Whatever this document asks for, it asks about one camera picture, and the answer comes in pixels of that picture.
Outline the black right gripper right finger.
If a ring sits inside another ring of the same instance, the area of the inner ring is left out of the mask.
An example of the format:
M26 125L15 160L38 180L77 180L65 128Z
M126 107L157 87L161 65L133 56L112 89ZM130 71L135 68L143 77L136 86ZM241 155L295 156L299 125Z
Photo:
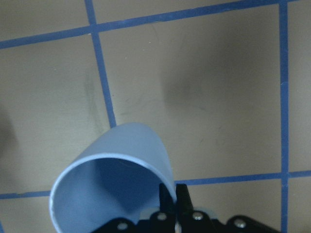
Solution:
M189 216L193 212L194 207L186 184L176 185L176 197L176 210L178 218Z

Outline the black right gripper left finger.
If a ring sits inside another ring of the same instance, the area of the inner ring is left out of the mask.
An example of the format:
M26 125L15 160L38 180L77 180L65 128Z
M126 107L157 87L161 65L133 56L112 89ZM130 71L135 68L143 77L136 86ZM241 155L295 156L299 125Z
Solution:
M158 218L175 218L175 202L163 183L159 185L159 204Z

